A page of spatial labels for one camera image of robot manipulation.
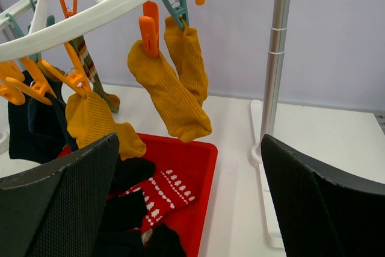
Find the white wall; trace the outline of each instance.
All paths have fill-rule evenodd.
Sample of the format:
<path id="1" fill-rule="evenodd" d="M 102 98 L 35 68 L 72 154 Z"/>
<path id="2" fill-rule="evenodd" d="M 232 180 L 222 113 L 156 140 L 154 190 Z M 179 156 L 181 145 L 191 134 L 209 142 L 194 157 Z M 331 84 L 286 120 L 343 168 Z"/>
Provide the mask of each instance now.
<path id="1" fill-rule="evenodd" d="M 10 6 L 18 0 L 1 0 Z M 58 0 L 51 12 L 62 19 Z M 167 11 L 157 0 L 161 18 Z M 189 0 L 190 24 L 198 29 L 211 93 L 262 98 L 274 0 Z M 79 0 L 79 9 L 94 4 Z M 135 84 L 126 58 L 138 38 L 141 8 L 88 33 L 86 41 L 102 81 Z M 385 0 L 292 0 L 282 101 L 385 110 Z M 19 22 L 26 29 L 32 14 Z M 69 67 L 62 47 L 43 53 Z"/>

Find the silver pole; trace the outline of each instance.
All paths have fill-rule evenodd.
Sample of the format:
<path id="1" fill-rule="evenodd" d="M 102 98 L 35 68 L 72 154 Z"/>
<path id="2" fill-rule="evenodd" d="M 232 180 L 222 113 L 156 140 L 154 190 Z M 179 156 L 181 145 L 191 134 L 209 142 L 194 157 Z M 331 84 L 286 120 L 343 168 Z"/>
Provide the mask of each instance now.
<path id="1" fill-rule="evenodd" d="M 271 25 L 270 47 L 267 60 L 260 142 L 265 134 L 272 135 L 274 132 L 283 57 L 285 55 L 289 6 L 290 0 L 274 0 L 273 24 Z"/>

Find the table surface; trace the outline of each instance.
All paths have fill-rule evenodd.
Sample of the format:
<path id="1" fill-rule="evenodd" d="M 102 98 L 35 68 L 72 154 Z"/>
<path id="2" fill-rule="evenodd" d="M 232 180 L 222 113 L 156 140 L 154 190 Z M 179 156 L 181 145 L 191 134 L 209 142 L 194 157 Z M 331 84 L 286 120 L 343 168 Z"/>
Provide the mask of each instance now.
<path id="1" fill-rule="evenodd" d="M 129 122 L 137 132 L 168 136 L 144 89 L 104 87 L 121 100 L 116 122 Z M 65 99 L 72 93 L 63 88 Z M 5 104 L 0 99 L 0 131 L 8 126 Z M 213 133 L 200 141 L 216 145 L 218 160 L 200 256 L 285 256 L 284 250 L 269 247 L 264 237 L 259 180 L 248 162 L 255 144 L 250 101 L 210 96 L 203 108 Z M 322 161 L 385 183 L 385 162 L 380 161 L 385 156 L 385 136 L 372 114 L 279 105 L 274 135 Z M 1 157 L 0 169 L 6 169 L 9 164 L 4 154 Z"/>

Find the red laundry basket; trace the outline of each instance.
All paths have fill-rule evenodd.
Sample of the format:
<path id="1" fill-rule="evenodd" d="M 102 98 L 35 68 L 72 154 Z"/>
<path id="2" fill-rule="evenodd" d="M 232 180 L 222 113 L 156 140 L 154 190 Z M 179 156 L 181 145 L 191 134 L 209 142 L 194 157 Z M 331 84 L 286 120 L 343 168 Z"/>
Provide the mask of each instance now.
<path id="1" fill-rule="evenodd" d="M 218 150 L 213 144 L 192 141 L 183 143 L 175 138 L 139 134 L 147 146 L 143 156 L 157 169 L 170 167 L 187 172 L 198 185 L 198 198 L 191 204 L 167 214 L 163 222 L 175 230 L 188 257 L 198 256 L 203 225 L 214 177 Z"/>

